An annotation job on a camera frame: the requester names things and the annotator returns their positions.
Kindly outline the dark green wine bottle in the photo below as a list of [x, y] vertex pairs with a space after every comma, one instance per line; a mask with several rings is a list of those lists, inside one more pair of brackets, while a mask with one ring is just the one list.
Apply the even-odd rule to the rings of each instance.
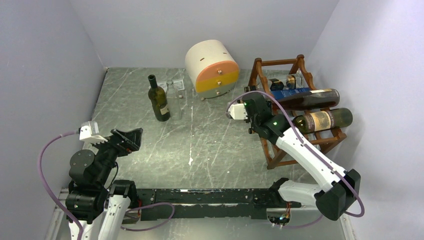
[[156, 76], [150, 74], [148, 76], [150, 89], [148, 90], [148, 98], [151, 101], [155, 118], [160, 122], [166, 122], [171, 117], [166, 92], [157, 84]]

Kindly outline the gold-foil dark wine bottle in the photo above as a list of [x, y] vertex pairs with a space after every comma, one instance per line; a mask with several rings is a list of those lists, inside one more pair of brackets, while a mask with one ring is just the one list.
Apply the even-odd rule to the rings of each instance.
[[310, 90], [277, 100], [286, 110], [313, 110], [338, 105], [340, 94], [336, 89]]

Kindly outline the clear square glass bottle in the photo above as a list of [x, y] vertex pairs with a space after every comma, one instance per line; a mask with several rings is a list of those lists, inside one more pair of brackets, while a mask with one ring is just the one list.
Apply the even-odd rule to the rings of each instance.
[[175, 120], [180, 120], [182, 118], [182, 110], [180, 106], [178, 89], [173, 80], [168, 80], [166, 82], [166, 86], [166, 97], [168, 101], [170, 117]]

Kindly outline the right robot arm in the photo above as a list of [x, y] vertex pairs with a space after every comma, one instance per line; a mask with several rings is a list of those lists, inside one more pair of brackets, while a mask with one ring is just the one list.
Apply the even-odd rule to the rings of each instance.
[[275, 207], [287, 202], [312, 205], [333, 221], [344, 214], [365, 215], [359, 196], [361, 175], [354, 169], [346, 171], [314, 147], [270, 94], [258, 90], [243, 93], [227, 104], [225, 114], [233, 120], [249, 120], [253, 132], [293, 157], [315, 180], [315, 184], [283, 182], [270, 193]]

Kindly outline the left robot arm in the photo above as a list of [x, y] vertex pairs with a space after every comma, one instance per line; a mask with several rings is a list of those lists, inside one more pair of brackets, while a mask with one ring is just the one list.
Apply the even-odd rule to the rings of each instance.
[[103, 137], [85, 123], [79, 130], [81, 141], [92, 144], [97, 153], [89, 149], [76, 152], [70, 159], [66, 209], [72, 233], [81, 224], [80, 240], [115, 240], [128, 208], [139, 207], [141, 200], [132, 180], [114, 180], [110, 187], [106, 181], [117, 165], [117, 158], [137, 152], [142, 144], [142, 128], [131, 131], [111, 130]]

